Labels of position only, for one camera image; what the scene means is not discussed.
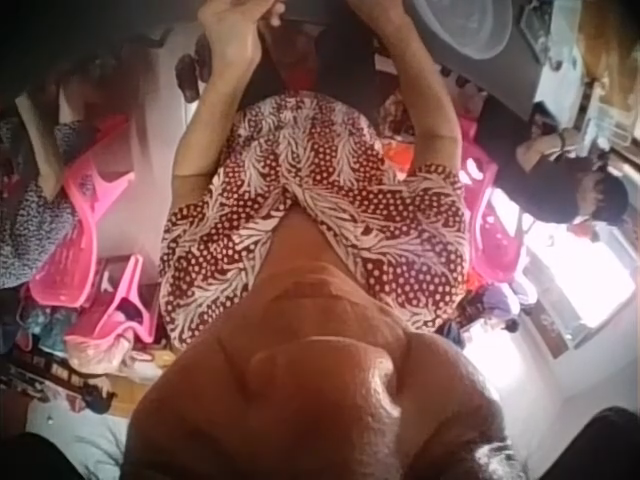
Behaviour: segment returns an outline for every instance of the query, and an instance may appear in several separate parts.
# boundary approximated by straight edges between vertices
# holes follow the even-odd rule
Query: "window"
[[[491,202],[507,229],[515,232],[517,205],[500,190],[493,193]],[[571,343],[600,327],[633,295],[637,258],[617,229],[598,228],[601,241],[593,243],[564,226],[535,222],[526,214],[523,226],[525,245],[536,257],[531,263],[542,264],[542,268],[528,269],[527,275]]]

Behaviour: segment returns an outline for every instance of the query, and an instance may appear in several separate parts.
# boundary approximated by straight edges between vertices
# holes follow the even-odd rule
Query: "pink plastic chair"
[[[84,343],[87,339],[110,345],[126,329],[132,329],[140,341],[152,343],[157,319],[149,314],[138,295],[142,257],[132,255],[115,292],[99,292],[65,335],[66,342]],[[125,312],[135,310],[136,319]]]
[[[464,201],[471,212],[469,235],[473,268],[485,279],[506,283],[513,279],[524,241],[521,218],[509,234],[489,201],[497,166],[476,144],[465,141],[461,175]]]
[[[120,138],[127,123],[109,126],[110,132],[82,155],[67,171],[64,188],[78,213],[78,222],[29,282],[33,298],[42,305],[78,308],[91,293],[98,260],[96,225],[107,209],[134,178],[128,173],[113,182],[105,182],[95,167],[100,150]],[[86,196],[81,184],[90,179],[93,195]]]

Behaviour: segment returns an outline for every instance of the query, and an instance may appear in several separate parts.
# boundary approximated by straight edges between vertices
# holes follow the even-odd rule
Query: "hand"
[[[262,56],[258,22],[268,17],[277,27],[284,9],[281,0],[208,0],[198,19],[211,45],[214,70],[253,71]]]
[[[410,20],[402,0],[347,0],[351,9],[374,32],[385,36],[399,24]]]
[[[563,128],[560,134],[564,137],[566,148],[575,148],[582,143],[582,134],[573,128]]]

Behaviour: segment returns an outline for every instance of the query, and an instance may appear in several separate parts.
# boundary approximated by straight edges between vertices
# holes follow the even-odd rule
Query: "blue cloth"
[[[67,356],[64,336],[78,318],[77,310],[64,307],[44,307],[29,302],[22,309],[23,327],[40,341],[38,346],[58,357]]]

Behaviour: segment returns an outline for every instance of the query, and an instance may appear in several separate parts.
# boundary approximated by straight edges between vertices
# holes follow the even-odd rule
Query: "sunlight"
[[[634,291],[629,272],[603,243],[556,231],[552,245],[532,242],[529,246],[549,266],[582,323],[590,328],[609,318]]]
[[[491,202],[505,227],[514,232],[518,206],[497,189]],[[532,222],[524,215],[525,230]],[[629,272],[604,243],[578,238],[565,226],[535,223],[525,244],[549,267],[580,321],[590,328],[607,320],[635,289]]]
[[[503,331],[487,333],[481,326],[472,327],[471,334],[473,341],[464,354],[487,380],[498,390],[516,383],[523,361],[512,335]]]

